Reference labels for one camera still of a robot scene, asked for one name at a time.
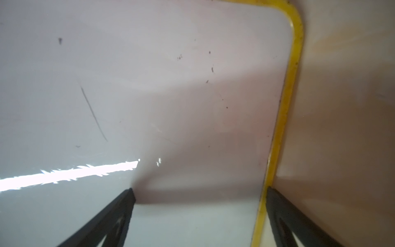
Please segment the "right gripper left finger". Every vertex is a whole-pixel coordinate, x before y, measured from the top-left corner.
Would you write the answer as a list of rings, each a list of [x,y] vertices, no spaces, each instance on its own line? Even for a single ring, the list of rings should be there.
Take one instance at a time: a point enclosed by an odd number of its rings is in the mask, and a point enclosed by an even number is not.
[[[61,247],[122,247],[129,230],[136,198],[133,189],[123,191]]]

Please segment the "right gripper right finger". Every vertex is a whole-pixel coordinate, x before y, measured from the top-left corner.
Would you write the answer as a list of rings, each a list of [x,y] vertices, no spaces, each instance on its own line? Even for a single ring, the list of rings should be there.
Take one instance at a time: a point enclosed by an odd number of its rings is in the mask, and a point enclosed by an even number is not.
[[[305,247],[342,246],[272,187],[267,189],[266,210],[278,247],[296,247],[295,238]]]

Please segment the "yellow-framed whiteboard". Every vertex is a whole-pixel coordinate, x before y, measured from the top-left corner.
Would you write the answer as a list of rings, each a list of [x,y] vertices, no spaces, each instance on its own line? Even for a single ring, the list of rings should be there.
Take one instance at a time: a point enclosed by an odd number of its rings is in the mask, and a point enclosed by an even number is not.
[[[250,246],[289,7],[1,1],[1,246],[55,247],[127,189],[127,247]]]

